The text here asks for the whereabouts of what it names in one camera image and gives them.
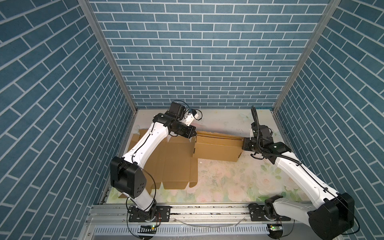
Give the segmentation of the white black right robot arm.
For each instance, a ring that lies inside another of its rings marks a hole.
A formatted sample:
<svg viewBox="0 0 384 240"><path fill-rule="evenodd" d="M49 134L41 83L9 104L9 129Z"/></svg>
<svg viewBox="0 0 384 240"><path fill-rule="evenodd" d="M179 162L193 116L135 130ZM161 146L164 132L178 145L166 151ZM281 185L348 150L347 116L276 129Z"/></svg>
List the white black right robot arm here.
<svg viewBox="0 0 384 240"><path fill-rule="evenodd" d="M251 137L246 138L243 150L250 151L251 157L268 160L286 173L308 196L309 204L289 201L282 195L275 195L264 201L265 219L274 221L269 227L272 239L284 237L283 217L309 226L322 240L332 240L340 235L348 235L348 230L357 226L354 235L361 229L355 216L355 200L348 193L341 194L311 172L283 142L274 142L273 131L259 122L257 110L251 107L253 123Z"/></svg>

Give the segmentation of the brown cardboard box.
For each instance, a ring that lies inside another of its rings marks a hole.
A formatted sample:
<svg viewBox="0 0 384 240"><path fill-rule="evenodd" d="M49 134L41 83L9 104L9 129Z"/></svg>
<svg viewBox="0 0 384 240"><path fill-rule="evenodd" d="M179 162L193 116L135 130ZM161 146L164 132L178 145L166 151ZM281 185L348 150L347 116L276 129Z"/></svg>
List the brown cardboard box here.
<svg viewBox="0 0 384 240"><path fill-rule="evenodd" d="M196 159L237 162L243 152L245 138L198 131L193 157Z"/></svg>

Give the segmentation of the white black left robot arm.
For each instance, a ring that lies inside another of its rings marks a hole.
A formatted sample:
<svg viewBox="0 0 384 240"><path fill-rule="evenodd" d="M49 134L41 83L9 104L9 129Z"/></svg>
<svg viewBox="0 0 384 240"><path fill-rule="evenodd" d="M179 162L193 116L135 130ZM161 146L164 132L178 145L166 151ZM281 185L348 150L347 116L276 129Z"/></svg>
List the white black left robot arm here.
<svg viewBox="0 0 384 240"><path fill-rule="evenodd" d="M196 127L191 123L202 118L201 111L182 105L182 101L173 101L165 113L154 116L148 131L131 150L122 157L114 157L111 160L111 186L128 196L139 210L154 213L155 197L151 197L145 189L145 174L152 176L144 169L147 160L170 133L187 139L195 137Z"/></svg>

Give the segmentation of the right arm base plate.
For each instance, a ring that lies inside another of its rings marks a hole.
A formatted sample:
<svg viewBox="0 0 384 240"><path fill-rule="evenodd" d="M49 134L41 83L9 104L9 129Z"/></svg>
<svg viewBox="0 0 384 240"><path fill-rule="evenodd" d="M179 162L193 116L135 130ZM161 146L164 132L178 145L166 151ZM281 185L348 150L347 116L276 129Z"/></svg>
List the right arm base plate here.
<svg viewBox="0 0 384 240"><path fill-rule="evenodd" d="M264 204L257 204L257 203L251 203L248 205L248 209L250 212L250 217L252 222L261 222L261 221L270 221L270 222L288 222L291 221L291 218L284 217L284 216L275 216L275 217L268 217L265 213L265 205Z"/></svg>

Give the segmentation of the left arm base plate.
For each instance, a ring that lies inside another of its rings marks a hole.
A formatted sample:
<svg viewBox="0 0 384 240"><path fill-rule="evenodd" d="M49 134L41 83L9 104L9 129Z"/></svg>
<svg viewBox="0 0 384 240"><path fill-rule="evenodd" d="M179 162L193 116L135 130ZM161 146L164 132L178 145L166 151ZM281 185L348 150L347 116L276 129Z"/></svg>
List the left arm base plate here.
<svg viewBox="0 0 384 240"><path fill-rule="evenodd" d="M169 222L171 214L170 206L151 207L148 212L140 210L136 206L130 206L129 210L128 220L130 223Z"/></svg>

